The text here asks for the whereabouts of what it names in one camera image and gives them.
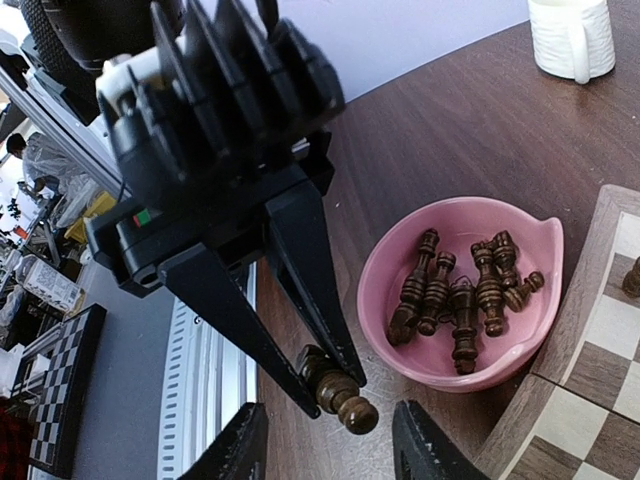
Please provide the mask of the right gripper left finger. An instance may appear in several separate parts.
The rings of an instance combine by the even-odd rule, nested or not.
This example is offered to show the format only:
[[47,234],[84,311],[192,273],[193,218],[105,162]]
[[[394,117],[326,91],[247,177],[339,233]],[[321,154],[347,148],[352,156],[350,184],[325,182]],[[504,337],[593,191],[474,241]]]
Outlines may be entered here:
[[262,403],[245,403],[180,480],[266,478],[268,416]]

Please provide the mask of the dark chess pawn piece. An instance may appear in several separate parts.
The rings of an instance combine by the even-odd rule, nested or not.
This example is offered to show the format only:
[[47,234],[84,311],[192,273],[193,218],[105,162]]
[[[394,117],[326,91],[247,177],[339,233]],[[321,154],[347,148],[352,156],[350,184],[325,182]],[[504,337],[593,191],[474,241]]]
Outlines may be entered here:
[[621,289],[629,298],[640,297],[640,258],[634,261],[631,269],[625,274]]

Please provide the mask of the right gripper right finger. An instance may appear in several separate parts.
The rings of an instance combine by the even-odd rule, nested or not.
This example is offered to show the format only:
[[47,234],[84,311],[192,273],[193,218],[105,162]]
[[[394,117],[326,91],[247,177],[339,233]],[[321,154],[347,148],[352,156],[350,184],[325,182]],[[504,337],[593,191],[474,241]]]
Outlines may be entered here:
[[396,404],[392,441],[396,479],[487,479],[415,400]]

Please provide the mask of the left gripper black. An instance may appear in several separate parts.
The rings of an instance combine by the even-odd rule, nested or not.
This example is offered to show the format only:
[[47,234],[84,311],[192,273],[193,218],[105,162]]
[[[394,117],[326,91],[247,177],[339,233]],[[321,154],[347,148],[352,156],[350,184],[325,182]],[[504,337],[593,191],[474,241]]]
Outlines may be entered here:
[[271,256],[289,287],[331,263],[322,199],[334,175],[326,124],[345,107],[324,53],[261,1],[186,7],[175,34],[153,3],[155,44],[101,77],[98,102],[129,198],[89,228],[95,258],[145,297],[228,290]]

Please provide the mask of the wooden chess board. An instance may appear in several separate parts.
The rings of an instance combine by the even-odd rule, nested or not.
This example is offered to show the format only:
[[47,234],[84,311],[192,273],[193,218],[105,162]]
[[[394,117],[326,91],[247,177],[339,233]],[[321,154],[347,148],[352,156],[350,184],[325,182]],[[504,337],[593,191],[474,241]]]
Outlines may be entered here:
[[639,476],[639,194],[601,188],[550,335],[476,457],[490,479]]

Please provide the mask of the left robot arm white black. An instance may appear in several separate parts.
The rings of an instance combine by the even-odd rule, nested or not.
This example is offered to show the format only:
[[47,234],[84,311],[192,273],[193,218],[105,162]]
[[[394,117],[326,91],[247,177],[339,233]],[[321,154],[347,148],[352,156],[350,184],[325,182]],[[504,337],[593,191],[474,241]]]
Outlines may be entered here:
[[167,288],[309,416],[321,410],[234,274],[267,257],[315,340],[356,385],[323,207],[338,74],[274,1],[25,1],[44,62],[95,81],[126,199],[89,224],[119,287]]

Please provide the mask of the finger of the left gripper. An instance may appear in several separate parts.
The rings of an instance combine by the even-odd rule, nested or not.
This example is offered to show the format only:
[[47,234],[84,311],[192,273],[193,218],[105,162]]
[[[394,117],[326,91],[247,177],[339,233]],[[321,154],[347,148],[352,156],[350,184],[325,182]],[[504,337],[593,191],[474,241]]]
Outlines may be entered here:
[[339,299],[320,192],[304,181],[269,200],[265,210],[268,258],[277,280],[319,346],[364,386]]
[[157,272],[176,297],[251,357],[310,418],[320,416],[306,383],[216,253],[198,244],[162,262]]

